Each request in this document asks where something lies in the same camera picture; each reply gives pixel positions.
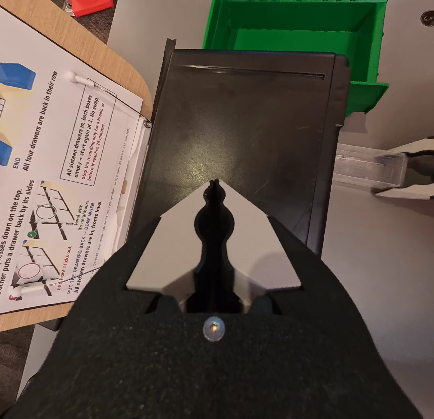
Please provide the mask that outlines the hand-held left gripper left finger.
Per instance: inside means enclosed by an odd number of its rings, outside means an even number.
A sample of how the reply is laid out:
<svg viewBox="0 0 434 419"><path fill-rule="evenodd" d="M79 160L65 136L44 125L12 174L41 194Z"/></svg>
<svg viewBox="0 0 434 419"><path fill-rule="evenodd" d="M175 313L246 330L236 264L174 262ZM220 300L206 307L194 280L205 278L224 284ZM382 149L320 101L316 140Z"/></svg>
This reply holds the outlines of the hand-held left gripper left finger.
<svg viewBox="0 0 434 419"><path fill-rule="evenodd" d="M187 300L195 293L194 271L203 249L195 221L207 205L206 191L213 186L214 181L205 182L158 218L126 283L127 290L171 296L181 312L186 312Z"/></svg>

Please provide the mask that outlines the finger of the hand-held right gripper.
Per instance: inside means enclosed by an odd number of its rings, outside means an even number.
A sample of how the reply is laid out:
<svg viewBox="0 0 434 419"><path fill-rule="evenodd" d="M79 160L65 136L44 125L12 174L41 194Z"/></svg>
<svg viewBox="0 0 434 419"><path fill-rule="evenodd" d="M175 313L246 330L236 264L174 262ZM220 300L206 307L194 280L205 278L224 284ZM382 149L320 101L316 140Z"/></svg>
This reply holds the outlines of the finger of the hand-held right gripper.
<svg viewBox="0 0 434 419"><path fill-rule="evenodd" d="M387 154L401 154L407 156L423 156L434 154L434 138L428 137L426 139L417 140L405 145L401 145L386 151Z"/></svg>
<svg viewBox="0 0 434 419"><path fill-rule="evenodd" d="M404 188L385 189L375 194L378 198L430 200L434 199L434 184L413 184Z"/></svg>

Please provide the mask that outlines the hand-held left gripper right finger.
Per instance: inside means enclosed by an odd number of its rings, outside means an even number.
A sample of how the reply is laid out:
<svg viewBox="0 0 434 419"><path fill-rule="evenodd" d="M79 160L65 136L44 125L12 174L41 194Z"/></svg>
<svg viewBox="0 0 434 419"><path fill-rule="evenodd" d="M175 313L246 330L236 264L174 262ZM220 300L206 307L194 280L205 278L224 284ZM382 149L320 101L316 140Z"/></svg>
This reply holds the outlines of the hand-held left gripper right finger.
<svg viewBox="0 0 434 419"><path fill-rule="evenodd" d="M224 181L223 205L234 227L226 242L229 263L234 268L233 292L244 311L268 292L301 287L301 281L280 243L269 217Z"/></svg>

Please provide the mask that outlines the small clear plastic drawer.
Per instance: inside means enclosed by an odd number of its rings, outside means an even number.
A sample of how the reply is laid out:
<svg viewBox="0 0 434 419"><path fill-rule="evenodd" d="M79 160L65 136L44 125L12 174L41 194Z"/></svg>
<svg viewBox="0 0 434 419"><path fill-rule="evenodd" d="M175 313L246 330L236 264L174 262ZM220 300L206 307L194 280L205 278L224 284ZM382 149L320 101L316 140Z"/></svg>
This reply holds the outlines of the small clear plastic drawer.
<svg viewBox="0 0 434 419"><path fill-rule="evenodd" d="M369 190L399 188L404 184L407 165L404 153L338 143L333 182Z"/></svg>

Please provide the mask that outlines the black drawer cabinet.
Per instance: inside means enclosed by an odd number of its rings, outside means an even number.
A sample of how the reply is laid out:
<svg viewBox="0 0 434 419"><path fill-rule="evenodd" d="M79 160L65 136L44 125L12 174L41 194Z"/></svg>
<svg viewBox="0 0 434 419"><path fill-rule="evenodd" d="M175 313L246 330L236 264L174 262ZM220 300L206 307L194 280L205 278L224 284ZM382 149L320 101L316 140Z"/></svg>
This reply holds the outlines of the black drawer cabinet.
<svg viewBox="0 0 434 419"><path fill-rule="evenodd" d="M127 238L219 178L321 256L349 59L175 45L167 39Z"/></svg>

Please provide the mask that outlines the green plastic bin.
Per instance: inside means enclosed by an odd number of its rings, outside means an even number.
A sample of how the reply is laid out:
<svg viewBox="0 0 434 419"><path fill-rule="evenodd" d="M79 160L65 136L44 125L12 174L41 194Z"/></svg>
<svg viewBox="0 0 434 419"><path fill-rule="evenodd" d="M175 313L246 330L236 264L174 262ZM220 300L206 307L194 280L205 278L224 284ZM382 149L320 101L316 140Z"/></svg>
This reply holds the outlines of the green plastic bin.
<svg viewBox="0 0 434 419"><path fill-rule="evenodd" d="M368 113L388 89L377 81L388 0L212 0L203 48L329 52L349 60L346 116Z"/></svg>

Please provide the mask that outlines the white sheet holder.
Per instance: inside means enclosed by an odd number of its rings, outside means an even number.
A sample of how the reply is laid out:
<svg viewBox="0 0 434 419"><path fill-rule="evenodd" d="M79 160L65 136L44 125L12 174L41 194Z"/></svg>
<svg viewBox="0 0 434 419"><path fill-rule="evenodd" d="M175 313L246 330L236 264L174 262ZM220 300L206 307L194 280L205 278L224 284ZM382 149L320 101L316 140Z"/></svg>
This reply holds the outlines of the white sheet holder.
<svg viewBox="0 0 434 419"><path fill-rule="evenodd" d="M110 254L118 251L127 240L134 205L138 195L138 188L148 152L151 126L152 123L149 119L145 117L139 118L116 210L115 229L112 233L114 241Z"/></svg>

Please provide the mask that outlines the printed instruction sheet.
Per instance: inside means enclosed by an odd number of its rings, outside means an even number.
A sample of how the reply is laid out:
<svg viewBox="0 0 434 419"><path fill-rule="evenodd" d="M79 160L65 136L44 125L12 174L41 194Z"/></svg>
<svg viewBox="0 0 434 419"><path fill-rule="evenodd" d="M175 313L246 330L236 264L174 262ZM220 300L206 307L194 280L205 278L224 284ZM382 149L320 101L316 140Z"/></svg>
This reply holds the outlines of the printed instruction sheet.
<svg viewBox="0 0 434 419"><path fill-rule="evenodd" d="M73 302L110 258L143 100L1 8L1 314Z"/></svg>

